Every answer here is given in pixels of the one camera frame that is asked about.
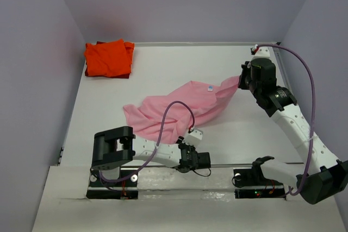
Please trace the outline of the pink t shirt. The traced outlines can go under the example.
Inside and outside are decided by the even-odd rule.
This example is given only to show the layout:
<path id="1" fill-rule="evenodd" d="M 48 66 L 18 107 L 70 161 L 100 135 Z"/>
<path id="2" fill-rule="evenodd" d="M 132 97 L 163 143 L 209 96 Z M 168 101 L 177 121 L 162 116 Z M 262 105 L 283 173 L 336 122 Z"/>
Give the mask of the pink t shirt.
<path id="1" fill-rule="evenodd" d="M 189 81 L 168 95 L 147 96 L 139 107 L 124 105 L 126 123 L 137 136 L 157 141 L 165 109 L 171 102 L 181 101 L 188 107 L 178 103 L 171 106 L 161 137 L 162 143 L 173 144 L 191 125 L 198 127 L 219 116 L 236 93 L 238 83 L 238 76 L 229 77 L 218 86 Z"/>

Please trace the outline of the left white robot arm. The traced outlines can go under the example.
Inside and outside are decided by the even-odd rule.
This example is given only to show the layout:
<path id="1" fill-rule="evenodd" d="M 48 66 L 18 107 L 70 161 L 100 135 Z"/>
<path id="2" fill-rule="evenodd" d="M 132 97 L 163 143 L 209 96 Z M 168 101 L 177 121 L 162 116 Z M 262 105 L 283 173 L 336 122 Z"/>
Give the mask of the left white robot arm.
<path id="1" fill-rule="evenodd" d="M 210 154 L 196 150 L 202 139 L 203 131 L 196 128 L 170 145 L 136 137 L 129 126 L 102 131 L 94 136 L 90 169 L 109 186 L 124 180 L 117 169 L 133 160 L 155 162 L 180 173 L 209 169 Z"/>

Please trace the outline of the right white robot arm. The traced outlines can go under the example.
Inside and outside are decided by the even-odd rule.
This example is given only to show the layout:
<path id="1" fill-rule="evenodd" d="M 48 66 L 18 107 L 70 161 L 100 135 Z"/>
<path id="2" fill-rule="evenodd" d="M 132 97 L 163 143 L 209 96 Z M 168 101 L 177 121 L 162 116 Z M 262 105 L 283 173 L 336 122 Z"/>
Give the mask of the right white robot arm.
<path id="1" fill-rule="evenodd" d="M 269 58 L 254 58 L 241 66 L 238 87 L 249 90 L 256 103 L 280 127 L 303 160 L 304 169 L 290 166 L 273 156 L 257 158 L 252 163 L 251 180 L 263 184 L 278 181 L 299 190 L 309 204 L 331 197 L 347 186 L 347 162 L 341 161 L 310 133 L 294 95 L 277 85 L 276 66 Z"/>

